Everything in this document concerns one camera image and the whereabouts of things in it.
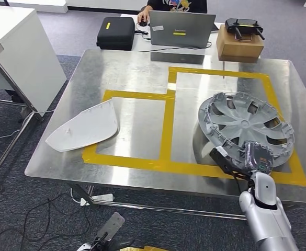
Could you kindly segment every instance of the black router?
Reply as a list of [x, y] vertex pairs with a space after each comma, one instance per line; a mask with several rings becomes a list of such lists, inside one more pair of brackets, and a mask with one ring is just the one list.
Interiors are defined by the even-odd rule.
[[257, 20], [230, 18], [226, 20], [225, 27], [228, 33], [235, 34], [236, 39], [242, 39], [242, 35], [259, 35], [264, 40], [264, 29]]

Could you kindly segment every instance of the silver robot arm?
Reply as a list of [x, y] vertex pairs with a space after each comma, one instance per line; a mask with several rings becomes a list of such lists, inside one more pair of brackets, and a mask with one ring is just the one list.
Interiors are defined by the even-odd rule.
[[239, 198], [241, 210], [260, 251], [298, 251], [291, 233], [291, 224], [281, 200], [276, 195], [276, 185], [270, 175], [255, 172], [251, 188]]

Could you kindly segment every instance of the stainless steel tabletop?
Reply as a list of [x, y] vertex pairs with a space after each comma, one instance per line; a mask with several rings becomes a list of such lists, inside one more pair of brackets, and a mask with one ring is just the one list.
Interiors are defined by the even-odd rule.
[[[186, 67], [187, 70], [171, 70], [170, 66]], [[200, 72], [191, 73], [196, 71], [192, 69], [220, 71], [199, 74]], [[222, 73], [221, 70], [234, 73]], [[176, 80], [171, 77], [169, 71], [181, 73], [177, 74]], [[233, 76], [235, 72], [248, 73]], [[273, 89], [264, 83], [269, 79], [266, 75], [270, 77]], [[120, 167], [121, 162], [118, 166], [90, 164], [91, 159], [86, 158], [88, 163], [85, 163], [82, 152], [86, 149], [60, 153], [45, 143], [45, 139], [57, 127], [82, 110], [101, 102], [106, 89], [165, 94], [168, 88], [175, 87], [173, 82], [176, 82], [176, 98], [173, 130], [169, 131], [172, 134], [171, 161], [182, 163], [180, 165], [186, 174], [177, 170], [169, 171], [168, 165], [165, 172], [154, 171], [154, 168], [160, 168], [154, 164], [154, 160], [164, 155], [160, 152], [166, 104], [164, 100], [113, 98], [119, 131], [97, 148], [99, 154], [152, 160], [151, 165], [143, 164], [142, 169], [140, 161], [135, 168]], [[291, 122], [295, 130], [295, 152], [289, 163], [276, 168], [273, 174], [278, 181], [277, 195], [282, 201], [306, 203], [306, 89], [294, 65], [287, 60], [261, 59], [256, 64], [224, 63], [211, 56], [191, 58], [189, 55], [167, 53], [87, 50], [40, 139], [25, 174], [76, 184], [237, 198], [237, 187], [233, 179], [217, 176], [218, 171], [213, 172], [213, 177], [194, 175], [199, 173], [199, 170], [205, 172], [205, 166], [196, 166], [196, 163], [214, 165], [208, 157], [212, 146], [199, 130], [197, 121], [199, 107], [217, 92], [246, 92], [279, 106], [285, 120]]]

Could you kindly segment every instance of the laptop lid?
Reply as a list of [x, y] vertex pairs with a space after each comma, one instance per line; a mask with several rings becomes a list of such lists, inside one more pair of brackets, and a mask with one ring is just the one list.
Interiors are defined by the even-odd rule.
[[187, 12], [150, 12], [154, 45], [205, 48], [215, 15]]

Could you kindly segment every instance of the black case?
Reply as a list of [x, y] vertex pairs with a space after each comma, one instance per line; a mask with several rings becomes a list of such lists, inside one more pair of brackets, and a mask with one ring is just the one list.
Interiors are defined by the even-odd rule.
[[131, 17], [106, 17], [97, 35], [97, 45], [103, 50], [130, 51], [134, 31]]

